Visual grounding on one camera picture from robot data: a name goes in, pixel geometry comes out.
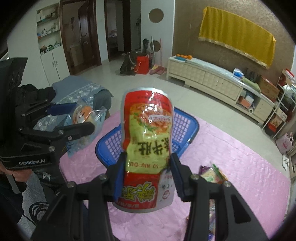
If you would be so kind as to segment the person's left hand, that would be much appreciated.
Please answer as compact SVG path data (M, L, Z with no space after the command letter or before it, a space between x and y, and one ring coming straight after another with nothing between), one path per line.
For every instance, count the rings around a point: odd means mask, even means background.
M0 170L1 174L8 174L14 176L17 182L27 182L32 174L32 170L17 170L17 171L10 171L4 167L2 162L0 162Z

